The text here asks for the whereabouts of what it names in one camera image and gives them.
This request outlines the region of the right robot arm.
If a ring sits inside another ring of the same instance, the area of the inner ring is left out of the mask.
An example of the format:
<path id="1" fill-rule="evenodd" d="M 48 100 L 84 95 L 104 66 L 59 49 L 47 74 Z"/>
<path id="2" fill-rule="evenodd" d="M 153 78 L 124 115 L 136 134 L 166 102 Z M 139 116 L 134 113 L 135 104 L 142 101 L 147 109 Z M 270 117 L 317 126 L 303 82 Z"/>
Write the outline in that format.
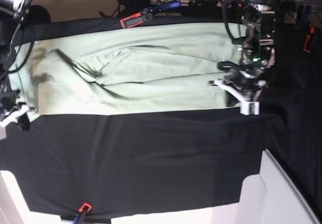
<path id="1" fill-rule="evenodd" d="M 27 14 L 30 11 L 32 0 L 1 0 L 1 127 L 15 123 L 21 130 L 30 129 L 30 120 L 27 112 L 31 109 L 25 102 L 16 102 L 20 90 L 12 90 L 9 86 L 8 76 L 17 73 L 27 62 L 34 42 L 30 44 L 27 56 L 23 63 L 15 70 L 10 71 L 5 66 L 12 55 L 12 43 L 20 30 Z"/>

